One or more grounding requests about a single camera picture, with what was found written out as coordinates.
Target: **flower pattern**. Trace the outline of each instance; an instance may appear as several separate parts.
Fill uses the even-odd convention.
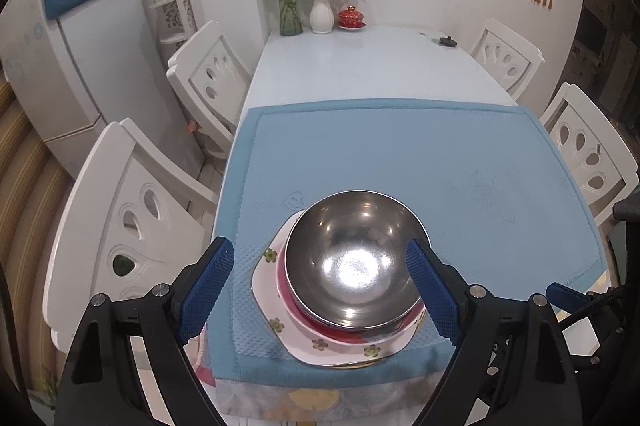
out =
[[[271,247],[268,247],[264,252],[263,257],[266,262],[275,262],[278,259],[278,253],[271,249]]]
[[[320,352],[322,352],[325,348],[329,346],[329,344],[323,339],[312,340],[312,343],[314,344],[314,348],[316,348],[317,350],[320,350]]]
[[[366,358],[377,358],[379,353],[380,353],[379,346],[371,345],[371,346],[367,346],[364,349],[364,356]]]
[[[275,332],[276,334],[280,334],[284,329],[284,324],[280,323],[280,320],[278,318],[269,320],[269,326],[271,327],[271,330],[273,330],[273,332]]]

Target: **blue gripper pad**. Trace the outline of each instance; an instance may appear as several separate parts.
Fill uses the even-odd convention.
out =
[[[406,247],[406,268],[414,280],[438,334],[448,338],[453,346],[458,346],[462,339],[459,306],[415,240],[409,242]]]
[[[557,281],[546,288],[545,296],[552,305],[567,311],[569,314],[591,302],[591,298],[586,294],[574,291],[574,289],[566,287]]]
[[[217,237],[187,276],[176,283],[172,311],[178,324],[179,343],[186,345],[200,334],[233,266],[233,244]]]

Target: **metal bowl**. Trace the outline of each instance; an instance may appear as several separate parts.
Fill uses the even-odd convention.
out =
[[[404,204],[369,191],[331,195],[309,207],[289,234],[285,270],[300,309],[343,330],[373,330],[420,301],[406,245],[429,240]]]

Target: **refrigerator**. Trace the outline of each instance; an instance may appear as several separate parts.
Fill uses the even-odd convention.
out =
[[[197,178],[204,156],[166,79],[142,0],[89,0],[47,20],[43,0],[9,0],[0,60],[36,132],[76,178],[107,124],[130,117]]]

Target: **chair backrest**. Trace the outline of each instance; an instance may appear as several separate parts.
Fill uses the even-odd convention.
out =
[[[545,61],[538,47],[493,18],[484,23],[471,56],[516,101]]]
[[[207,22],[169,60],[167,78],[202,130],[233,141],[251,76],[226,42],[220,26]]]
[[[609,120],[577,85],[563,83],[540,118],[599,226],[638,185],[638,163]]]
[[[69,342],[92,295],[140,297],[197,262],[209,237],[171,193],[215,211],[218,196],[133,121],[108,125],[72,189],[49,259],[42,311],[54,340]]]

